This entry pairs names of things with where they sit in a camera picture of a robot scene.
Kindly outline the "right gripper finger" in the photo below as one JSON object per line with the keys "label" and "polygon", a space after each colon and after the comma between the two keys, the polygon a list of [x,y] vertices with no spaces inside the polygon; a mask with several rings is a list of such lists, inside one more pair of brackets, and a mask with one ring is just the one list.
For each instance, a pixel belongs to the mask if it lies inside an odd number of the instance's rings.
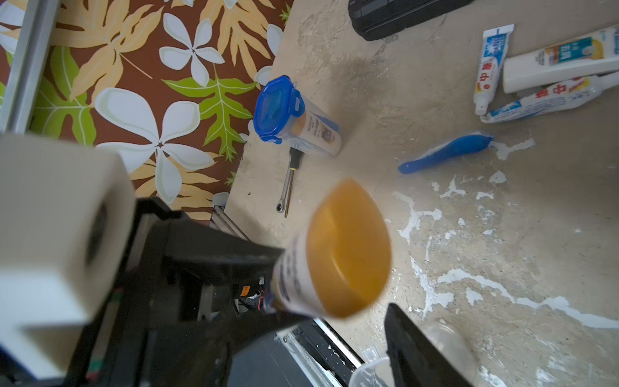
{"label": "right gripper finger", "polygon": [[387,308],[385,335],[396,387],[471,385],[395,303]]}

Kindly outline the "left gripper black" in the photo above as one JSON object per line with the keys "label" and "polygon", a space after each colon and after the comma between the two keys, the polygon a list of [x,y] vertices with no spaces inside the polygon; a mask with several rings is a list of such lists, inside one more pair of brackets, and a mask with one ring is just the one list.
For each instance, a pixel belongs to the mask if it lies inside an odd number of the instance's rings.
{"label": "left gripper black", "polygon": [[210,228],[156,198],[137,201],[121,266],[82,332],[66,386],[224,386],[234,357],[305,317],[233,295],[272,278],[280,248]]}

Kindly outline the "blue lid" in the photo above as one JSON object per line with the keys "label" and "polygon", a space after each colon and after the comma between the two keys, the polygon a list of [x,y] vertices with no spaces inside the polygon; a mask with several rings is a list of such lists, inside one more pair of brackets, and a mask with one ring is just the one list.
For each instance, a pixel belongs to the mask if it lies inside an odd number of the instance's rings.
{"label": "blue lid", "polygon": [[280,76],[270,81],[260,93],[253,117],[255,132],[264,142],[281,144],[289,121],[301,118],[305,112],[301,93],[291,78]]}

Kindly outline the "blue toothbrush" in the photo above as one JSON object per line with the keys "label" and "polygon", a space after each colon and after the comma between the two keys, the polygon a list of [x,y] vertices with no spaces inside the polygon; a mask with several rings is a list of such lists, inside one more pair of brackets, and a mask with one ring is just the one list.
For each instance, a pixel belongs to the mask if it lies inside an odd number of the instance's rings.
{"label": "blue toothbrush", "polygon": [[433,168],[454,158],[479,153],[489,147],[493,136],[475,132],[439,145],[424,153],[413,161],[398,166],[400,174],[415,174],[419,171]]}

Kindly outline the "toothpaste tube top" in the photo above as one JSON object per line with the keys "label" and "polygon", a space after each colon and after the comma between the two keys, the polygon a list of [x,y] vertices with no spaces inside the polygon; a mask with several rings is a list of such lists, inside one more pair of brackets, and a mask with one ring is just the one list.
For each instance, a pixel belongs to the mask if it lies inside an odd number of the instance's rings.
{"label": "toothpaste tube top", "polygon": [[486,114],[494,100],[514,27],[514,24],[508,24],[483,33],[483,47],[473,95],[475,114],[478,116]]}

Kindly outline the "white bottle barcode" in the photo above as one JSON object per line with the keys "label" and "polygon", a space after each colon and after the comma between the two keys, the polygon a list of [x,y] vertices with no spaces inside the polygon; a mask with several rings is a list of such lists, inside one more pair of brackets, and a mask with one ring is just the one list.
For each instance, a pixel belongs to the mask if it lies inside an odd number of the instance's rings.
{"label": "white bottle barcode", "polygon": [[311,318],[350,318],[380,297],[392,261],[377,204],[357,182],[342,181],[278,258],[265,305]]}

